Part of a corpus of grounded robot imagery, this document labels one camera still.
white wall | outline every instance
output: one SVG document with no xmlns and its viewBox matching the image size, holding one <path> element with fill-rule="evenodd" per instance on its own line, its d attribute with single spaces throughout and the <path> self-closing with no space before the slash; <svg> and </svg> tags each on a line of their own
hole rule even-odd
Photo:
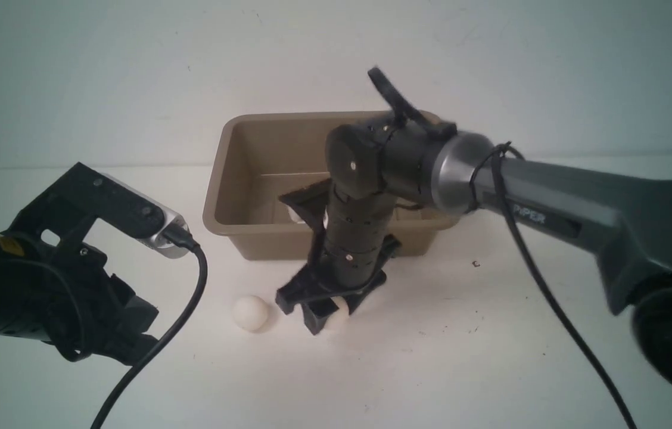
<svg viewBox="0 0 672 429">
<path fill-rule="evenodd" d="M 672 1 L 0 2 L 0 167 L 210 163 L 253 112 L 418 107 L 533 156 L 672 152 Z"/>
</svg>

gray robotic arm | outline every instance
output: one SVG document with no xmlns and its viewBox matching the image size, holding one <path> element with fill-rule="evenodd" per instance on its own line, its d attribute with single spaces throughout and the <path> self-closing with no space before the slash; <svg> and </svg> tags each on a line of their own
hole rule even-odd
<svg viewBox="0 0 672 429">
<path fill-rule="evenodd" d="M 454 123 L 432 124 L 380 70 L 368 75 L 391 112 L 331 131 L 325 154 L 331 178 L 281 197 L 315 234 L 306 266 L 278 290 L 279 307 L 289 314 L 301 304 L 314 334 L 336 310 L 332 296 L 355 310 L 386 281 L 381 268 L 399 246 L 386 235 L 398 198 L 454 215 L 498 212 L 540 291 L 634 427 L 611 379 L 553 298 L 516 222 L 595 256 L 611 313 L 635 306 L 639 347 L 672 383 L 672 180 L 524 160 L 510 144 L 496 146 Z M 327 228 L 318 204 L 328 212 Z"/>
<path fill-rule="evenodd" d="M 431 173 L 434 206 L 448 213 L 500 212 L 491 151 L 478 134 L 459 133 L 447 142 Z M 519 158 L 503 158 L 500 174 L 516 220 L 595 255 L 613 314 L 636 303 L 646 280 L 672 275 L 672 180 Z"/>
</svg>

white table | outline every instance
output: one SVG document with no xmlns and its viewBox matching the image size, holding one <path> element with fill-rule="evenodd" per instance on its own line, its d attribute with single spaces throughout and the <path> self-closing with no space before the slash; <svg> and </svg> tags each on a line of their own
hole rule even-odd
<svg viewBox="0 0 672 429">
<path fill-rule="evenodd" d="M 578 158 L 576 166 L 672 177 L 672 157 Z M 210 263 L 183 331 L 119 399 L 107 427 L 623 427 L 597 375 L 543 301 L 502 218 L 478 212 L 388 282 L 338 331 L 312 337 L 301 312 L 263 334 L 233 325 L 242 294 L 272 302 L 300 262 L 243 260 L 203 227 L 210 166 L 101 169 L 181 212 Z M 64 169 L 0 170 L 0 230 Z M 639 427 L 672 427 L 672 387 L 646 363 L 630 311 L 606 309 L 593 258 L 523 228 L 557 298 L 611 374 Z M 191 257 L 167 260 L 108 225 L 86 242 L 155 304 L 161 335 L 194 289 Z M 0 337 L 0 427 L 88 427 L 126 371 L 93 356 Z"/>
</svg>

yellow label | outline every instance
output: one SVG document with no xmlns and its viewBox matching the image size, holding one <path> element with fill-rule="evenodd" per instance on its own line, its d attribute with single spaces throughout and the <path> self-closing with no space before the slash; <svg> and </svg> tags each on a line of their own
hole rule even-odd
<svg viewBox="0 0 672 429">
<path fill-rule="evenodd" d="M 3 237 L 0 235 L 0 248 L 2 248 L 4 252 L 10 253 L 12 255 L 22 257 L 26 255 L 23 253 L 23 247 L 18 244 L 18 241 L 16 241 L 15 238 Z"/>
</svg>

plastic container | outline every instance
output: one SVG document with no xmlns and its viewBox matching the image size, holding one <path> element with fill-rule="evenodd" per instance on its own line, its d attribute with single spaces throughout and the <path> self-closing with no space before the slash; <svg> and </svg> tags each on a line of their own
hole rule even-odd
<svg viewBox="0 0 672 429">
<path fill-rule="evenodd" d="M 312 231 L 293 222 L 278 197 L 328 177 L 330 130 L 379 113 L 247 114 L 227 122 L 206 193 L 206 229 L 229 237 L 247 260 L 305 260 Z M 402 242 L 398 256 L 423 255 L 437 231 L 457 222 L 433 209 L 397 209 L 390 233 Z"/>
</svg>

